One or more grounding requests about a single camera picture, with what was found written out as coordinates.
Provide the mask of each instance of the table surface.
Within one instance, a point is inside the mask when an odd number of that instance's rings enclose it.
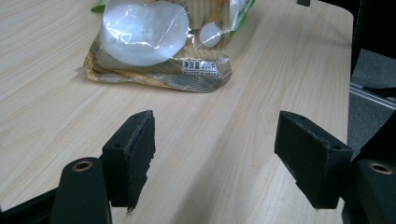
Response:
[[[90,81],[95,0],[0,8],[0,204],[56,188],[62,169],[99,157],[132,114],[153,110],[155,158],[131,214],[114,223],[339,223],[311,207],[274,153],[280,110],[347,140],[352,16],[312,1],[257,0],[227,46],[233,76],[211,93]]]

